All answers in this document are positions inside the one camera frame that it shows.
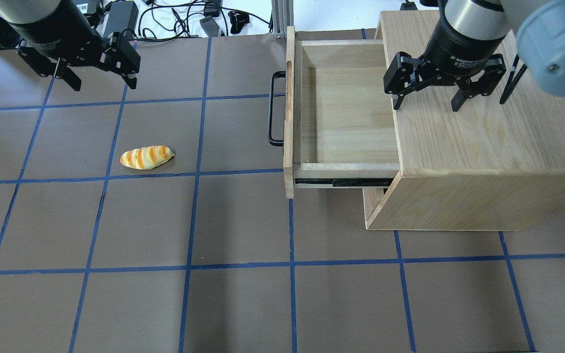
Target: cabinet top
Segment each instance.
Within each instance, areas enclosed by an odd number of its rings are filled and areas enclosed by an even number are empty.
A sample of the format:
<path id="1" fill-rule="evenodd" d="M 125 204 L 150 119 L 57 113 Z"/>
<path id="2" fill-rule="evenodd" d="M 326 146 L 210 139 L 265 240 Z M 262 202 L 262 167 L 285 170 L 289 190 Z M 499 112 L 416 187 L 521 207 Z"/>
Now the cabinet top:
<path id="1" fill-rule="evenodd" d="M 438 11 L 381 12 L 377 38 L 383 38 L 386 65 L 397 51 L 420 56 L 438 19 Z M 513 33 L 497 52 L 509 71 Z M 565 175 L 565 98 L 544 93 L 527 70 L 500 105 L 507 76 L 491 96 L 468 99 L 459 112 L 450 105 L 456 86 L 408 95 L 394 111 L 402 176 Z"/>

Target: wooden drawer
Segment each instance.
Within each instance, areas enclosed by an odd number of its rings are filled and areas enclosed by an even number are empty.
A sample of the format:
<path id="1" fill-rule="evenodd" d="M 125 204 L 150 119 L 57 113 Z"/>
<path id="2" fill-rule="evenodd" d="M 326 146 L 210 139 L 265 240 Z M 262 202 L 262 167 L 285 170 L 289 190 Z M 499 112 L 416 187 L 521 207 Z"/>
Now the wooden drawer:
<path id="1" fill-rule="evenodd" d="M 284 164 L 294 187 L 386 187 L 399 171 L 382 40 L 296 41 L 287 32 Z"/>

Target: black handle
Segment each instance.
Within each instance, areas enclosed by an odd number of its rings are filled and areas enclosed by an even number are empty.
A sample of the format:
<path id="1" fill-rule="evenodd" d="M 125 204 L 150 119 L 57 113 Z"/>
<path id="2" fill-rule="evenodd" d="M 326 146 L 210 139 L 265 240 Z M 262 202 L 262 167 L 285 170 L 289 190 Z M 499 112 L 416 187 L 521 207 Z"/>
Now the black handle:
<path id="1" fill-rule="evenodd" d="M 283 140 L 272 138 L 272 115 L 273 115 L 273 105 L 274 105 L 274 81 L 277 78 L 285 77 L 285 71 L 276 71 L 272 75 L 271 85 L 269 86 L 269 124 L 267 125 L 267 140 L 270 145 L 275 147 L 282 147 Z"/>

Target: croissant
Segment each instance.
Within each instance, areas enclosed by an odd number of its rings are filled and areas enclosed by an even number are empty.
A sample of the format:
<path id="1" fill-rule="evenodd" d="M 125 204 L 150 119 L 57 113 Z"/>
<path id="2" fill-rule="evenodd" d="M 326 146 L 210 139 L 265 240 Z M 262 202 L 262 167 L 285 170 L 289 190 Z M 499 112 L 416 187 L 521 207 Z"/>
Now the croissant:
<path id="1" fill-rule="evenodd" d="M 119 162 L 128 168 L 150 170 L 170 160 L 173 156 L 173 152 L 166 146 L 150 146 L 125 152 L 119 158 Z"/>

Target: white label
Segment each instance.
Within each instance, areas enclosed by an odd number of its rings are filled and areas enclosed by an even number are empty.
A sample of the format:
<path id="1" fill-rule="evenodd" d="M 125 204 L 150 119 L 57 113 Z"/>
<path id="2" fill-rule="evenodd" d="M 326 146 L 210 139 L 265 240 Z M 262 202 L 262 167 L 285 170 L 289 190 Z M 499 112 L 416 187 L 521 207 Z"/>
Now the white label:
<path id="1" fill-rule="evenodd" d="M 77 6 L 78 6 L 78 9 L 80 9 L 81 13 L 87 13 L 88 12 L 88 4 L 79 4 Z"/>

